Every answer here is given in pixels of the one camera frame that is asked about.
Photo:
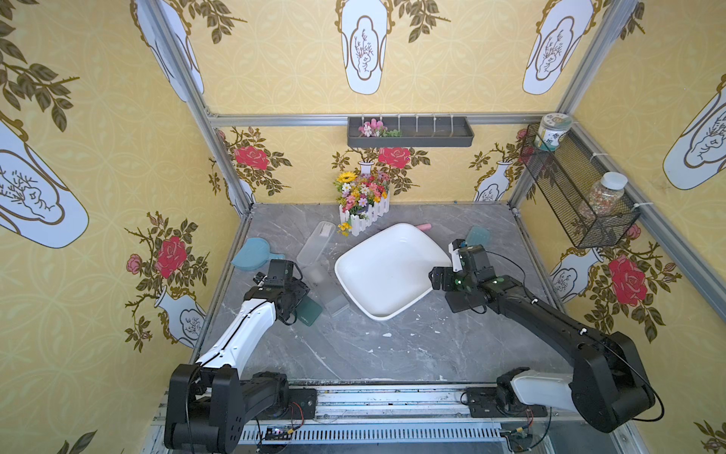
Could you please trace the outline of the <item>dark green pencil case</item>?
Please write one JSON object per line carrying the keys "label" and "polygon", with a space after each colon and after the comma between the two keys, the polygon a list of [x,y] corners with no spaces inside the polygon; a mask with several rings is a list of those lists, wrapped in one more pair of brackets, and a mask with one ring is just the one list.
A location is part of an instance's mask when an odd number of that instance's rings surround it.
{"label": "dark green pencil case", "polygon": [[302,299],[296,308],[297,320],[311,327],[323,313],[323,307],[309,296]]}

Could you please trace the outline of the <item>teal translucent pencil case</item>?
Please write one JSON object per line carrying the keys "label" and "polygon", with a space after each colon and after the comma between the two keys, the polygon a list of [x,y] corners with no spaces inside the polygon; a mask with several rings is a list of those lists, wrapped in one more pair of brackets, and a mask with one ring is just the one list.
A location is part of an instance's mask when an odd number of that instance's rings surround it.
{"label": "teal translucent pencil case", "polygon": [[467,246],[482,246],[486,248],[490,242],[491,233],[488,229],[481,226],[473,226],[466,238],[465,243]]}

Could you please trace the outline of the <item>black pencil case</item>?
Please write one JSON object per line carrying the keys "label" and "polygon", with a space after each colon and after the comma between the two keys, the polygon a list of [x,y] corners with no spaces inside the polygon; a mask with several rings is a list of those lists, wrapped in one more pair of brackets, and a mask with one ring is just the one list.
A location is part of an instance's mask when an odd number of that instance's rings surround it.
{"label": "black pencil case", "polygon": [[445,300],[453,313],[472,311],[483,315],[487,312],[487,296],[480,292],[448,291]]}

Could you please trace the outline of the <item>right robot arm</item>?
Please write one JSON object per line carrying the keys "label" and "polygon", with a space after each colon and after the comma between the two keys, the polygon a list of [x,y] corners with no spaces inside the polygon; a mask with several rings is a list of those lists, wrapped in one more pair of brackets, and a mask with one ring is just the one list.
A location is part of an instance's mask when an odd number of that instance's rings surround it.
{"label": "right robot arm", "polygon": [[496,274],[480,245],[457,239],[449,251],[451,265],[433,268],[428,279],[435,291],[444,292],[453,312],[493,310],[525,327],[573,369],[559,391],[553,389],[554,376],[531,370],[514,375],[509,383],[520,402],[577,412],[604,433],[631,420],[642,421],[643,412],[663,404],[628,336],[587,327],[536,297],[519,280]]}

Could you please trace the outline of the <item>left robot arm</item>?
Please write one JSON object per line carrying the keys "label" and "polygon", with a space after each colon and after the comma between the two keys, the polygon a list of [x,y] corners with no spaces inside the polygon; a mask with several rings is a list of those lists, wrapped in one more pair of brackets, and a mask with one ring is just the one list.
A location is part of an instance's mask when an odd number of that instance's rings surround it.
{"label": "left robot arm", "polygon": [[273,259],[243,297],[240,312],[213,346],[170,377],[164,446],[188,453],[232,453],[245,425],[262,414],[287,413],[289,380],[261,372],[243,379],[251,354],[276,323],[293,325],[310,288],[299,266]]}

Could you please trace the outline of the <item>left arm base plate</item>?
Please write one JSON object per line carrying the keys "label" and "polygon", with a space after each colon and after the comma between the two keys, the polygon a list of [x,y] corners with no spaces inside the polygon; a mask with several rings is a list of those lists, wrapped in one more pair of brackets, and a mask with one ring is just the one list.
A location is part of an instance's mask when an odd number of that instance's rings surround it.
{"label": "left arm base plate", "polygon": [[290,388],[284,396],[279,419],[313,420],[316,416],[318,392],[314,388]]}

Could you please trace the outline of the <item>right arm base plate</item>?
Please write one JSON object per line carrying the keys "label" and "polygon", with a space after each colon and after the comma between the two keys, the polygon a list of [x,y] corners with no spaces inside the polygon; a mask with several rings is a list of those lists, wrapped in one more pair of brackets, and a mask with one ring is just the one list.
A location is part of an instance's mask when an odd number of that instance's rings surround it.
{"label": "right arm base plate", "polygon": [[466,388],[459,402],[472,418],[541,418],[548,417],[548,408],[522,403],[514,392],[501,387]]}

